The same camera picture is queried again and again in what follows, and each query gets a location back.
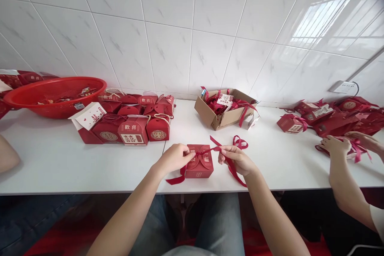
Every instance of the red plastic basket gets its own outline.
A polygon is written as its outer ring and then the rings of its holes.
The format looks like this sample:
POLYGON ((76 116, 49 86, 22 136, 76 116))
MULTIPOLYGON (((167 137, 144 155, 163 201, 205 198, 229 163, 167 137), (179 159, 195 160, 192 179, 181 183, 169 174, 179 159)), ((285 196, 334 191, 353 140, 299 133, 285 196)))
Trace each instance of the red plastic basket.
POLYGON ((28 108, 44 117, 67 119, 79 112, 80 109, 76 109, 76 107, 80 105, 76 105, 77 103, 87 106, 91 102, 98 102, 98 96, 104 92, 106 87, 107 83, 104 80, 93 77, 55 78, 19 87, 7 93, 4 101, 13 107, 28 108), (79 94, 86 87, 97 88, 98 90, 91 95, 75 100, 45 105, 37 104, 37 102, 43 102, 47 99, 79 94))

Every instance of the person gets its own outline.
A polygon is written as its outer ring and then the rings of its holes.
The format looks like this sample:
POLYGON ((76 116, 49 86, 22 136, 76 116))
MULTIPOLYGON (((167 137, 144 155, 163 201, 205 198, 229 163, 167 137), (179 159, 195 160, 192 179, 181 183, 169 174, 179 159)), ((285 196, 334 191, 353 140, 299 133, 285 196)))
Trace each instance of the person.
MULTIPOLYGON (((20 162, 18 153, 0 135, 0 173, 20 162)), ((56 221, 86 198, 85 195, 0 196, 0 255, 25 254, 56 221)))
MULTIPOLYGON (((88 256, 244 256, 238 196, 204 194, 203 215, 195 246, 175 248, 175 237, 167 223, 167 203, 155 196, 162 179, 182 168, 196 154, 187 146, 173 144, 150 168, 134 192, 100 232, 88 256)), ((221 146, 220 164, 227 156, 244 176, 261 229, 273 255, 310 255, 309 251, 278 202, 260 170, 236 146, 221 146)))
MULTIPOLYGON (((384 145, 374 137, 345 136, 358 139, 384 163, 384 145)), ((368 204, 348 169, 350 140, 327 136, 319 146, 330 153, 332 190, 286 191, 280 202, 284 211, 308 240, 318 241, 322 234, 332 255, 383 255, 384 210, 368 204)))

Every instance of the power cord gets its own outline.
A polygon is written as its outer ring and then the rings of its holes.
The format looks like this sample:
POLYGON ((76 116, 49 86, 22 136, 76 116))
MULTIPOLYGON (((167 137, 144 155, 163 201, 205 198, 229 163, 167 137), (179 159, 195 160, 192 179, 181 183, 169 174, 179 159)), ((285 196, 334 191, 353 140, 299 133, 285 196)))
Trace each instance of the power cord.
POLYGON ((356 82, 352 81, 352 83, 356 84, 356 86, 357 86, 357 92, 356 92, 356 94, 354 95, 354 97, 355 97, 357 94, 359 94, 360 87, 359 87, 359 84, 357 84, 356 82))

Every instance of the hand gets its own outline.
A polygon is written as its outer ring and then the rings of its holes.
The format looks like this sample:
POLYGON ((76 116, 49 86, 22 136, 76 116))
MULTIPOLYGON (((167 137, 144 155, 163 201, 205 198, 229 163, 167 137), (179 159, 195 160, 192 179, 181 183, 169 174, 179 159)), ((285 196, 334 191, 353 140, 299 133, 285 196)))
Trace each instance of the hand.
POLYGON ((168 173, 178 170, 188 164, 196 155, 195 152, 191 153, 189 148, 183 144, 173 144, 164 152, 160 159, 153 165, 161 175, 162 178, 168 173))
POLYGON ((341 141, 331 135, 328 135, 327 138, 323 138, 319 146, 327 150, 330 154, 341 152, 344 155, 347 155, 352 147, 351 142, 348 139, 341 141))
POLYGON ((375 152, 379 155, 384 154, 384 146, 372 136, 356 131, 348 132, 345 134, 345 136, 360 140, 361 145, 372 152, 375 152))
POLYGON ((249 173, 257 171, 257 167, 254 162, 252 162, 252 160, 237 146, 220 146, 220 148, 221 152, 219 153, 218 159, 220 165, 223 163, 229 165, 225 160, 225 155, 226 157, 233 160, 236 171, 239 174, 247 176, 249 173))

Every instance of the gold circular emblem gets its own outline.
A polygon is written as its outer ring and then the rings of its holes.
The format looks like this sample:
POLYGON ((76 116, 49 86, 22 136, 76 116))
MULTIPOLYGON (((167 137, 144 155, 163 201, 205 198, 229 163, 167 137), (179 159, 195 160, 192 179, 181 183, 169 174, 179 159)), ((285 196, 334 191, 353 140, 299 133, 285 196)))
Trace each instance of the gold circular emblem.
POLYGON ((166 138, 167 134, 162 130, 154 130, 151 133, 151 136, 156 140, 163 140, 164 138, 166 138))
POLYGON ((356 107, 356 103, 355 102, 352 102, 352 101, 349 101, 349 102, 345 102, 343 107, 345 109, 352 109, 352 108, 355 108, 356 107))
POLYGON ((108 140, 108 141, 116 141, 117 140, 117 136, 111 132, 101 132, 100 136, 103 139, 108 140))

